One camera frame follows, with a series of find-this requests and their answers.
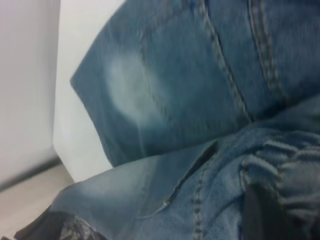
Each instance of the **jeans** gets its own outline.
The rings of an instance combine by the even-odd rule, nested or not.
[[[319,20],[315,0],[127,0],[71,79],[115,168],[49,212],[108,240],[240,240],[259,183],[310,234]]]

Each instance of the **blue denim jeans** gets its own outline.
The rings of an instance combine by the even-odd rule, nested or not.
[[[115,168],[49,211],[108,240],[240,240],[244,193],[259,183],[308,235],[319,20],[315,0],[126,1],[71,80]]]
[[[71,84],[116,167],[317,94],[319,30],[315,0],[128,0]]]

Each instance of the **white wall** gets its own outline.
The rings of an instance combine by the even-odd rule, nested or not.
[[[62,0],[53,144],[75,182],[112,166],[84,105],[70,85],[92,42],[124,0]]]
[[[53,149],[59,0],[0,0],[0,186]]]

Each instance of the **floor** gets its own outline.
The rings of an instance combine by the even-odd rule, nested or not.
[[[0,192],[0,238],[13,238],[73,183],[66,168],[59,165]]]

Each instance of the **patterned fabric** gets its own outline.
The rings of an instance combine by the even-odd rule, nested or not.
[[[64,223],[59,240],[106,240],[84,220],[74,217]]]

